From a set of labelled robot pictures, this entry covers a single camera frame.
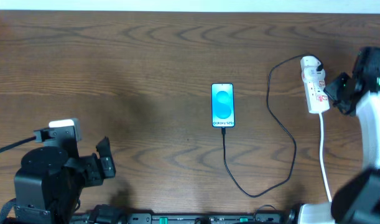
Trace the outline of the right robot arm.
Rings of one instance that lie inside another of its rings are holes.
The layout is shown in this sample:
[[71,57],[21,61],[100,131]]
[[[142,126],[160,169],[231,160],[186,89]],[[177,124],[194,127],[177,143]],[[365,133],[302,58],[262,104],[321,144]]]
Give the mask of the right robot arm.
[[288,223],[380,223],[380,48],[361,48],[352,74],[341,73],[329,84],[316,56],[303,56],[300,66],[310,113],[331,103],[359,119],[363,165],[328,202],[301,205]]

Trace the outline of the blue Galaxy smartphone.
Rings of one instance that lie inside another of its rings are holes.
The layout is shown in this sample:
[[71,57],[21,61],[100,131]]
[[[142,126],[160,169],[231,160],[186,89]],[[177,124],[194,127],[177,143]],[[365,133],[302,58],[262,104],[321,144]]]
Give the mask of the blue Galaxy smartphone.
[[211,118],[214,128],[235,126],[234,86],[232,83],[211,85]]

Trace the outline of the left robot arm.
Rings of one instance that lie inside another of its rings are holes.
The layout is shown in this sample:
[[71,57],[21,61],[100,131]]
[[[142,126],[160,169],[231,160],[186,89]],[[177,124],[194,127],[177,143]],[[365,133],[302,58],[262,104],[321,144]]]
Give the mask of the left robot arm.
[[73,138],[49,139],[28,152],[14,177],[15,198],[0,211],[0,223],[69,223],[80,207],[81,191],[116,174],[110,143],[81,157]]

